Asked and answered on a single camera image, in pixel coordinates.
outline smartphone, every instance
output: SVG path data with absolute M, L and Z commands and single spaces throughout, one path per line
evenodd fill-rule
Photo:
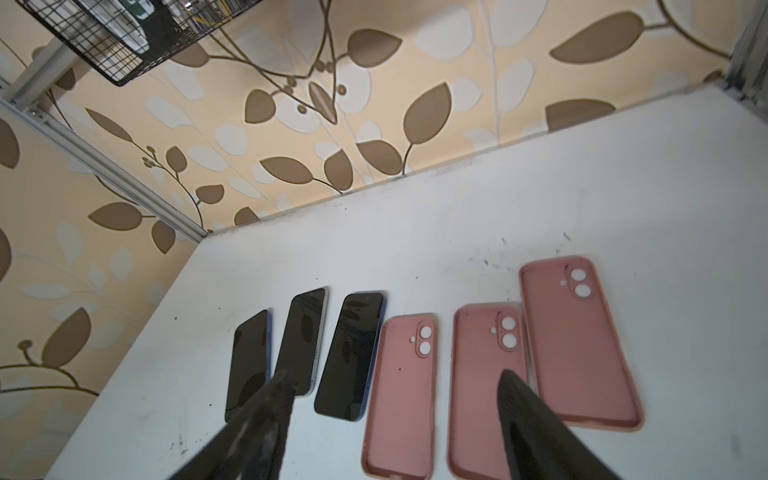
M 319 288 L 296 295 L 290 303 L 275 371 L 288 373 L 296 396 L 309 395 L 315 386 L 326 298 L 326 289 Z
M 270 379 L 271 344 L 272 318 L 267 310 L 258 312 L 235 329 L 225 422 Z
M 528 382 L 525 319 L 512 303 L 467 305 L 453 317 L 448 467 L 468 480 L 510 480 L 496 392 L 505 369 Z
M 541 399 L 575 425 L 640 428 L 640 398 L 592 262 L 528 263 L 520 284 Z
M 382 293 L 352 293 L 344 299 L 317 387 L 315 412 L 351 422 L 365 413 L 383 314 Z
M 431 316 L 384 322 L 362 444 L 366 474 L 408 480 L 427 480 L 432 474 L 436 347 Z

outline black wire mesh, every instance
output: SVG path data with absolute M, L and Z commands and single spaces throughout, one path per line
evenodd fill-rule
M 118 87 L 259 1 L 16 0 Z

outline phone screen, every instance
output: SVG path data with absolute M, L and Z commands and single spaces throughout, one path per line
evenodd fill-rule
M 351 421 L 362 416 L 383 305 L 381 293 L 353 293 L 344 299 L 315 412 Z
M 319 288 L 296 295 L 290 303 L 275 370 L 290 375 L 297 396 L 308 394 L 314 385 L 325 302 L 326 291 Z
M 270 313 L 258 312 L 235 329 L 224 421 L 270 379 Z

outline white table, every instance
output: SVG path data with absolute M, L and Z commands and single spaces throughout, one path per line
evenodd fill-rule
M 520 300 L 518 268 L 596 264 L 647 420 L 575 429 L 626 480 L 768 470 L 768 128 L 714 88 L 205 240 L 48 474 L 161 479 L 223 425 L 235 327 L 329 286 L 439 319 L 435 474 L 445 465 L 453 313 Z M 282 478 L 364 478 L 365 421 L 297 399 Z

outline wallpaper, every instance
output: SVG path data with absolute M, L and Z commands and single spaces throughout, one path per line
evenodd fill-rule
M 753 3 L 263 0 L 125 87 L 76 66 L 51 112 L 221 230 L 716 78 Z
M 0 478 L 42 478 L 194 244 L 5 111 L 0 201 Z

